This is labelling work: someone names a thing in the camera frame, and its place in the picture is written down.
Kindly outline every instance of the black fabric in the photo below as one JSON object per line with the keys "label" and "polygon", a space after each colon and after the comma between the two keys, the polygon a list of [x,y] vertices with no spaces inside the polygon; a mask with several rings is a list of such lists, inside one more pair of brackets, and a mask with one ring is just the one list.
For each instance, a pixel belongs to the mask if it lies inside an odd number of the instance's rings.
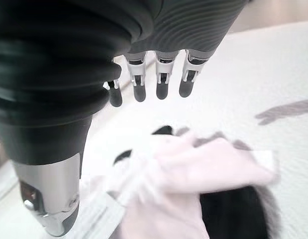
{"label": "black fabric", "polygon": [[[172,135],[164,126],[153,134]],[[132,150],[120,154],[115,163],[130,156]],[[203,222],[210,239],[268,239],[263,207],[256,190],[243,187],[200,195]]]}

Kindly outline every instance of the robotic fingertip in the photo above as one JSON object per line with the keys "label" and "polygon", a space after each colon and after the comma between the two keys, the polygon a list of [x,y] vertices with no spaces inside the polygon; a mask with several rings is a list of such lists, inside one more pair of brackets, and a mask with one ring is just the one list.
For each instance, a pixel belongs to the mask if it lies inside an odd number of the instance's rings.
{"label": "robotic fingertip", "polygon": [[193,82],[181,80],[179,86],[179,95],[183,98],[188,97],[191,94],[193,87],[194,87]]}
{"label": "robotic fingertip", "polygon": [[157,83],[157,88],[156,88],[156,96],[158,99],[163,100],[167,97],[168,95],[168,84],[165,83]]}
{"label": "robotic fingertip", "polygon": [[134,86],[134,96],[138,102],[143,102],[146,99],[146,90],[144,86]]}

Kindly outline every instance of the pink towel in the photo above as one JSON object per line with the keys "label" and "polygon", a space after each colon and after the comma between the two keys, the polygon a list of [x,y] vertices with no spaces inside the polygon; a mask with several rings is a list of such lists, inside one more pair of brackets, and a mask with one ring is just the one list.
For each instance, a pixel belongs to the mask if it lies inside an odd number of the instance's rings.
{"label": "pink towel", "polygon": [[122,190],[135,177],[142,183],[112,238],[208,239],[200,193],[277,179],[276,169],[268,167],[273,165],[269,151],[237,150],[223,138],[194,148],[195,140],[191,131],[181,137],[151,135],[133,149],[130,159],[114,166],[104,182],[108,191]]}

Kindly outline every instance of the white tabletop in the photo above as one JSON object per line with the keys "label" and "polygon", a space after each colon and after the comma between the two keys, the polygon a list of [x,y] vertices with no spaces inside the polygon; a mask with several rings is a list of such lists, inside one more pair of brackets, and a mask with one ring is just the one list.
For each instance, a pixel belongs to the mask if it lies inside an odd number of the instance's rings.
{"label": "white tabletop", "polygon": [[[281,182],[272,190],[281,209],[282,238],[308,238],[308,114],[268,125],[258,125],[255,118],[272,107],[308,100],[308,22],[228,35],[187,99],[178,94],[184,55],[181,52],[176,59],[166,100],[155,96],[152,67],[147,71],[145,102],[136,102],[130,88],[121,108],[107,107],[96,115],[83,174],[102,174],[137,138],[162,125],[189,126],[201,136],[222,131],[252,149],[278,153]],[[290,107],[279,110],[290,111]],[[0,238],[43,235],[15,188],[0,202]]]}

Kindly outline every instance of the robotic hand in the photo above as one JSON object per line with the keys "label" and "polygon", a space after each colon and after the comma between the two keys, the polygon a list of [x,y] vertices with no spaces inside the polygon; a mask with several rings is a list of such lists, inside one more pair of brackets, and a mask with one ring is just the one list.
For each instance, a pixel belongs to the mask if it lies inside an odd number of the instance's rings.
{"label": "robotic hand", "polygon": [[[24,205],[59,237],[79,209],[79,178],[92,114],[122,98],[113,58],[124,54],[145,100],[147,50],[156,51],[157,97],[186,49],[187,97],[248,0],[0,0],[0,138]],[[107,82],[109,91],[103,88]]]}

